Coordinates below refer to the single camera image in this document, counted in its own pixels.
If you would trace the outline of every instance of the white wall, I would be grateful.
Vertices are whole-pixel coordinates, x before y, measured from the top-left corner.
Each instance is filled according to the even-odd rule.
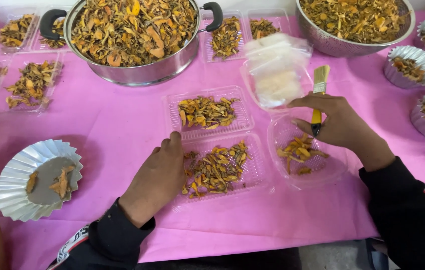
[[[210,0],[196,0],[199,5]],[[294,14],[295,0],[215,0],[223,9],[243,9],[243,8],[285,8],[290,15]],[[76,0],[0,0],[1,5],[48,5],[66,4],[72,5]],[[414,10],[425,10],[425,0],[409,0]]]

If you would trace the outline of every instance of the stainless steel colander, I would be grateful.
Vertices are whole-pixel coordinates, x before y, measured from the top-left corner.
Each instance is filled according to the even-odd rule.
[[[411,14],[406,17],[406,23],[400,27],[399,32],[396,34],[396,40],[388,43],[362,44],[337,38],[317,27],[314,22],[307,18],[301,9],[300,0],[296,0],[296,21],[298,22],[303,37],[309,40],[318,51],[335,57],[362,56],[379,52],[382,49],[396,44],[407,38],[414,30],[416,17],[411,4],[407,0],[396,0],[396,5],[399,15],[407,14],[408,11],[411,11]]]

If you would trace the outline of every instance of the person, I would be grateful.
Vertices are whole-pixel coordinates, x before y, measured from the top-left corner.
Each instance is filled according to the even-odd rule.
[[[288,106],[327,115],[317,139],[353,151],[362,162],[359,175],[371,193],[369,212],[390,259],[403,270],[425,270],[425,183],[411,175],[343,97],[310,93]],[[293,123],[312,134],[305,120]],[[183,155],[181,136],[173,132],[152,151],[125,193],[67,241],[48,269],[300,269],[284,250],[137,265],[139,245],[154,230],[155,213],[186,181]],[[6,267],[4,256],[0,236],[0,269]]]

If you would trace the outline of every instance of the brush bristles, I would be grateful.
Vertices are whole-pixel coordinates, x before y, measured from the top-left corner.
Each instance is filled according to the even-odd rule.
[[[325,83],[328,79],[330,69],[329,65],[316,68],[314,70],[314,84]]]

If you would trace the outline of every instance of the stack of plastic bags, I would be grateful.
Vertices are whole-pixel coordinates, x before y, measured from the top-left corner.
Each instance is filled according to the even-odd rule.
[[[307,40],[276,33],[245,45],[245,70],[251,78],[248,87],[254,88],[256,102],[263,108],[288,104],[304,95],[303,77],[312,54]]]

